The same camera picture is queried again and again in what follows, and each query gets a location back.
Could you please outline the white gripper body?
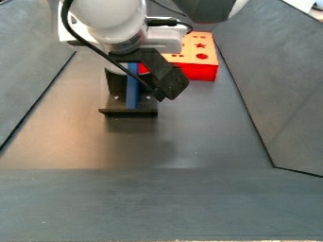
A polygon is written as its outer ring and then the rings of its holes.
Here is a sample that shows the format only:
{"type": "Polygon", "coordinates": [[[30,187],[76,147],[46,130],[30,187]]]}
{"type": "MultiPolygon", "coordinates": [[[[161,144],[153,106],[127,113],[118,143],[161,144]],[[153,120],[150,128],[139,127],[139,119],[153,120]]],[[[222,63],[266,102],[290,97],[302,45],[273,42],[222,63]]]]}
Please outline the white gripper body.
{"type": "Polygon", "coordinates": [[[173,17],[149,16],[146,3],[60,3],[60,22],[70,39],[105,53],[129,54],[155,48],[182,50],[187,27],[173,17]]]}

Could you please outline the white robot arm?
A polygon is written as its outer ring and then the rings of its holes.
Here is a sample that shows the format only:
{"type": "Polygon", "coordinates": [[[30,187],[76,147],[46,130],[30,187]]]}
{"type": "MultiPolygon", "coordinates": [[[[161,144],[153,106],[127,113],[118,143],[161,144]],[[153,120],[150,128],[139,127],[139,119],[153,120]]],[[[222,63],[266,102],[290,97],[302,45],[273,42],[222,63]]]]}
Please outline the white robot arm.
{"type": "MultiPolygon", "coordinates": [[[[243,9],[249,0],[171,0],[185,15],[198,24],[227,21],[243,9]]],[[[178,53],[189,28],[174,17],[149,16],[149,0],[59,0],[71,3],[67,21],[58,20],[58,35],[63,43],[82,45],[75,31],[106,52],[126,54],[139,48],[155,48],[161,53],[178,53]]]]}

